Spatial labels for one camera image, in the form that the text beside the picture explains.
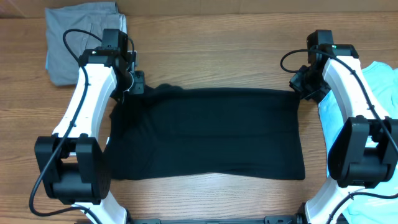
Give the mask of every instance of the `gray fabric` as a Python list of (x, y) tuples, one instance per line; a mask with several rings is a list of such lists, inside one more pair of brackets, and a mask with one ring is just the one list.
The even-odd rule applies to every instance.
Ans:
[[(76, 84), (78, 64), (63, 44), (62, 35), (67, 29), (82, 29), (102, 38), (105, 28), (122, 29), (121, 21), (125, 17), (119, 14), (115, 2), (93, 2), (61, 9), (45, 9), (47, 23), (47, 63), (46, 68), (51, 81), (60, 85)], [(79, 32), (67, 35), (67, 42), (79, 57), (85, 49), (93, 49), (101, 43), (94, 37)]]

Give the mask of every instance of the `table surface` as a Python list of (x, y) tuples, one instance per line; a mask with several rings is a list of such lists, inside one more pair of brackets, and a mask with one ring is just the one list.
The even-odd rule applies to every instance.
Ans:
[[(291, 90), (292, 74), (280, 69), (280, 58), (290, 50), (306, 48), (307, 35), (315, 29), (331, 29), (337, 44), (353, 44), (363, 68), (373, 60), (398, 66), (398, 12), (128, 17), (127, 23), (139, 52), (139, 69), (145, 71), (149, 86)], [(54, 86), (44, 69), (44, 19), (0, 19), (0, 29), (0, 223), (85, 220), (77, 211), (47, 218), (29, 211), (29, 194), (39, 174), (35, 140), (51, 135), (74, 87)], [(297, 69), (306, 62), (306, 54), (294, 55), (286, 66)], [(102, 148), (109, 136), (113, 105), (110, 101), (101, 125)], [(325, 142), (315, 102), (301, 101), (298, 116), (305, 180), (203, 174), (114, 180), (111, 191), (133, 218), (293, 214), (326, 178)], [(41, 185), (35, 207), (50, 212), (66, 206), (47, 198)]]

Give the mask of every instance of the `folded gray towel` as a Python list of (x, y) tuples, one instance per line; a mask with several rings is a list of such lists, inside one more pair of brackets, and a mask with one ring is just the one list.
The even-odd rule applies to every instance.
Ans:
[[(102, 37), (103, 29), (126, 30), (126, 17), (119, 13), (115, 2), (91, 2), (60, 9), (45, 9), (47, 23), (46, 69), (51, 81), (60, 85), (76, 84), (78, 64), (63, 44), (62, 35), (68, 29), (82, 29)], [(80, 56), (85, 49), (93, 49), (101, 43), (95, 38), (79, 32), (67, 35), (73, 52)]]

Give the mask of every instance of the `folded garment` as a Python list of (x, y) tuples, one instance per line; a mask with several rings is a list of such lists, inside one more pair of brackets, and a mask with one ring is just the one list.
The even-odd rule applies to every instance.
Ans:
[[(390, 114), (391, 118), (398, 119), (398, 70), (393, 70), (385, 63), (373, 62), (362, 71), (381, 106)], [(344, 125), (343, 117), (332, 91), (319, 104), (319, 116), (325, 136), (326, 150), (329, 153)], [(375, 189), (367, 191), (381, 195), (396, 194), (398, 191), (398, 167), (389, 182), (382, 182)], [(353, 203), (343, 212), (343, 215), (349, 223), (355, 224), (396, 223), (398, 220), (397, 206), (398, 199), (383, 200), (357, 196)]]
[(220, 172), (302, 180), (299, 102), (291, 91), (146, 87), (113, 109), (104, 157), (114, 179)]
[[(62, 35), (68, 29), (82, 29), (102, 37), (103, 29), (120, 29), (127, 33), (126, 17), (118, 12), (115, 2), (91, 2), (60, 9), (45, 9), (48, 45), (46, 69), (51, 81), (58, 85), (76, 84), (78, 64), (63, 44)], [(101, 43), (94, 37), (79, 32), (67, 35), (67, 42), (79, 56), (85, 49)]]

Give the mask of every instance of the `black cloth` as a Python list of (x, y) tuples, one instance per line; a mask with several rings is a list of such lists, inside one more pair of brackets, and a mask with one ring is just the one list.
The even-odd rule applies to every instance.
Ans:
[(105, 158), (114, 179), (220, 172), (302, 180), (298, 107), (290, 91), (146, 87), (113, 109)]

